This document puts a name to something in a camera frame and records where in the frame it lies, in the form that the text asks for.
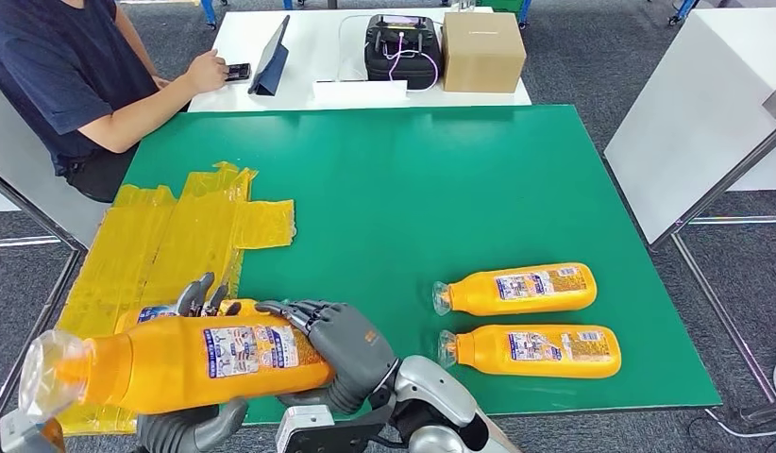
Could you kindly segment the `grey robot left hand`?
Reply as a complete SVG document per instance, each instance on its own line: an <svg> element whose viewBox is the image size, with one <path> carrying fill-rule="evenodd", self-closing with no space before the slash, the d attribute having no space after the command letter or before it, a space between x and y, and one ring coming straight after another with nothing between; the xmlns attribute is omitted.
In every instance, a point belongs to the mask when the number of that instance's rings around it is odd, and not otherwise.
<svg viewBox="0 0 776 453"><path fill-rule="evenodd" d="M188 284L177 299L177 314L199 317L213 282L208 272ZM139 415L136 452L211 452L242 427L247 410L247 400L235 397L221 406Z"/></svg>

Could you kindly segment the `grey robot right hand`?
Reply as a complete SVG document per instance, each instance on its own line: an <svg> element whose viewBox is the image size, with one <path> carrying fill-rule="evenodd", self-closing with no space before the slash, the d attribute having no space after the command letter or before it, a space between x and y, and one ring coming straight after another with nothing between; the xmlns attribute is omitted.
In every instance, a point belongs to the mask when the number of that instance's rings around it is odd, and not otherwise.
<svg viewBox="0 0 776 453"><path fill-rule="evenodd" d="M279 315L306 335L334 371L331 384L283 394L286 407L326 405L346 415L357 412L398 361L380 331L355 307L317 300L258 302L256 310Z"/></svg>

